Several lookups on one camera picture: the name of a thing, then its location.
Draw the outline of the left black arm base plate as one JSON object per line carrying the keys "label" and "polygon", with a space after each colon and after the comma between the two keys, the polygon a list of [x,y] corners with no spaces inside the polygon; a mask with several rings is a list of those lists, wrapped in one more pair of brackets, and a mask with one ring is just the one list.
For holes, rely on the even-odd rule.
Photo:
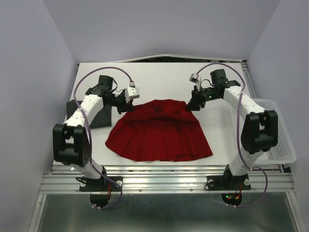
{"label": "left black arm base plate", "polygon": [[120,191],[116,184],[101,177],[100,179],[89,179],[84,176],[75,178],[79,183],[80,192],[113,192]]}

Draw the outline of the red skirt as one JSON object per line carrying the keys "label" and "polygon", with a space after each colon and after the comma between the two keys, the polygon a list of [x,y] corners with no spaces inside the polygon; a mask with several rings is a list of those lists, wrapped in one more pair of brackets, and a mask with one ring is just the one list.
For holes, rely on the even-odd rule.
{"label": "red skirt", "polygon": [[106,147],[133,161],[195,161],[213,155],[198,119],[177,100],[153,100],[124,114]]}

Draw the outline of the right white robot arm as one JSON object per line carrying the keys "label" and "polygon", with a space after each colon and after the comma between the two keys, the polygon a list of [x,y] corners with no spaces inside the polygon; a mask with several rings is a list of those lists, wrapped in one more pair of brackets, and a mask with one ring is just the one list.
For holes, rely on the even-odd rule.
{"label": "right white robot arm", "polygon": [[199,111],[206,102],[223,99],[237,112],[237,148],[238,154],[229,163],[222,175],[209,175],[205,190],[223,191],[242,187],[250,190],[248,172],[264,153],[278,143],[278,114],[266,110],[244,93],[244,84],[228,80],[223,69],[211,72],[211,86],[203,88],[202,79],[197,73],[190,76],[195,84],[187,111]]}

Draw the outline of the dark grey dotted skirt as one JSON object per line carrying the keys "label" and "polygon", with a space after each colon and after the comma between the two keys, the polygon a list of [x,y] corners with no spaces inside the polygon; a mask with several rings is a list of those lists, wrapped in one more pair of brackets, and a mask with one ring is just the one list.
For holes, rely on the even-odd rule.
{"label": "dark grey dotted skirt", "polygon": [[[77,110],[77,105],[74,100],[66,102],[67,118],[70,118]],[[90,129],[99,129],[110,127],[112,125],[112,107],[109,105],[104,106],[94,117],[90,124]]]}

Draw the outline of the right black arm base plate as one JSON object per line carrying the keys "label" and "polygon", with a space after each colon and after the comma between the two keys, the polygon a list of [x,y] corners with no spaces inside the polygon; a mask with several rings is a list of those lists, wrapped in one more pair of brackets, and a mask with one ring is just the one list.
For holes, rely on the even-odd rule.
{"label": "right black arm base plate", "polygon": [[222,175],[209,175],[204,186],[207,191],[235,191],[251,190],[251,185],[248,175],[223,177]]}

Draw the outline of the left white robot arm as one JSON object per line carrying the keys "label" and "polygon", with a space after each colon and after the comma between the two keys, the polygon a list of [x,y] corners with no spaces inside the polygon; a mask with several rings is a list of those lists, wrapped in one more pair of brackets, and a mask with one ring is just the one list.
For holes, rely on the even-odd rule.
{"label": "left white robot arm", "polygon": [[133,81],[129,86],[115,94],[114,78],[101,75],[98,84],[85,93],[82,102],[77,102],[77,109],[63,124],[53,127],[54,160],[76,169],[81,176],[77,181],[80,191],[105,191],[108,188],[106,169],[92,159],[92,137],[90,124],[105,107],[116,107],[118,113],[133,110],[133,100],[140,93]]}

